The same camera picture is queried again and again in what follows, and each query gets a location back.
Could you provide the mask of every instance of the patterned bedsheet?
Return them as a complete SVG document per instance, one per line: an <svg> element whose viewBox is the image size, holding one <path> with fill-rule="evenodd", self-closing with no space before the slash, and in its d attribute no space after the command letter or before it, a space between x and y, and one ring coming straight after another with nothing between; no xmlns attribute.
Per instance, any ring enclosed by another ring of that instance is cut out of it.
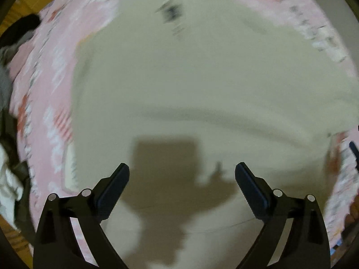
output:
<svg viewBox="0 0 359 269"><path fill-rule="evenodd" d="M290 25L324 51L349 76L357 69L338 33L313 0L238 0L276 25ZM18 117L18 149L32 179L30 210L37 227L50 193L77 195L76 161L71 129L71 80L76 46L120 13L121 0L54 0L41 11L42 23L10 65L14 80L11 111ZM358 189L349 140L359 143L358 128L341 141L342 165L324 213L331 246L340 238L344 216ZM73 221L80 247L92 256L79 224Z"/></svg>

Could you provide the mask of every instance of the silver screw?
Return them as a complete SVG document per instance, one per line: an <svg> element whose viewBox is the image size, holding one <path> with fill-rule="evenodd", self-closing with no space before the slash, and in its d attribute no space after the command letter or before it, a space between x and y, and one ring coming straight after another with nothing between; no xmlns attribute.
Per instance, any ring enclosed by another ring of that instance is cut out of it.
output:
<svg viewBox="0 0 359 269"><path fill-rule="evenodd" d="M91 192L92 192L91 189L85 189L85 190L82 190L81 195L83 197L87 197L87 196L91 195Z"/></svg>
<svg viewBox="0 0 359 269"><path fill-rule="evenodd" d="M49 196L48 196L48 200L50 200L50 201L53 201L53 200L55 200L56 199L56 194L55 193L52 193L52 194L50 194Z"/></svg>
<svg viewBox="0 0 359 269"><path fill-rule="evenodd" d="M314 201L315 201L315 197L314 197L313 195L311 195L311 194L309 194L309 195L307 196L307 198L308 198L308 200L311 201L311 202L314 202Z"/></svg>
<svg viewBox="0 0 359 269"><path fill-rule="evenodd" d="M277 197L281 197L283 195L283 192L279 189L276 189L273 191L273 194Z"/></svg>

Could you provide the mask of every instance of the pink blanket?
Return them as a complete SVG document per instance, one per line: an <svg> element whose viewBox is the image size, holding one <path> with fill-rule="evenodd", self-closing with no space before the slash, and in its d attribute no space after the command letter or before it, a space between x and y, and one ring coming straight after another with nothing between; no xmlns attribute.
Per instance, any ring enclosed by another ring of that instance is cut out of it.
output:
<svg viewBox="0 0 359 269"><path fill-rule="evenodd" d="M318 51L338 63L349 76L356 76L347 49L335 29L313 0L238 0L277 25L290 25L310 39ZM42 23L30 42L24 44L10 65L14 78L11 111L18 117L18 149L27 160L32 178L30 210L37 227L50 193L77 195L65 184L65 166L72 144L71 80L77 44L109 24L118 14L121 0L54 0L41 11ZM357 127L349 138L359 143ZM349 203L357 192L354 158L347 151L333 196L327 204L325 222L331 246L343 228ZM74 231L88 261L89 249L77 222Z"/></svg>

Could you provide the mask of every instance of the pink cloth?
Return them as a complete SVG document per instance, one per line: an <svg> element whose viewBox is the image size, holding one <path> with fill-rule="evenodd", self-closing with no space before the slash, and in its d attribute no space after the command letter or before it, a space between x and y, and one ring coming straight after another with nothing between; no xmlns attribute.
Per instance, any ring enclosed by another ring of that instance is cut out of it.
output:
<svg viewBox="0 0 359 269"><path fill-rule="evenodd" d="M337 61L349 76L357 75L338 33L313 0L237 1L277 25L294 27L311 39L318 51L325 51ZM12 76L17 75L10 108L18 117L21 160L27 160L30 167L33 185L30 210L35 227L50 193L57 193L60 197L77 195L63 184L65 151L72 143L70 90L76 64L75 50L81 40L113 20L120 4L120 0L54 0L41 11L42 23L28 47L21 47L10 65ZM357 128L350 133L351 136L353 134L359 140ZM352 165L343 168L345 175L353 175L353 171ZM343 185L336 187L336 195L344 197L346 202L352 200L356 193L351 185L353 181L354 176L344 181L348 188L345 193L341 190ZM342 228L344 215L344 210L326 211L331 245L340 237L337 231ZM341 221L333 224L333 220L339 219ZM74 231L85 258L91 261L78 223L74 223Z"/></svg>

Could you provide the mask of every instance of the wooden floor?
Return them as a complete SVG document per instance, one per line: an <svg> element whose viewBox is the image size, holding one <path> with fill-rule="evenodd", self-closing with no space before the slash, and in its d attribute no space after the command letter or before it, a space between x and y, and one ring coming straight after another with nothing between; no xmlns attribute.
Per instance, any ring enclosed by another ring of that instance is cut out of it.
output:
<svg viewBox="0 0 359 269"><path fill-rule="evenodd" d="M1 216L0 228L4 232L6 238L9 240L11 246L20 258L32 269L32 256L29 250L29 243L24 237L14 230Z"/></svg>

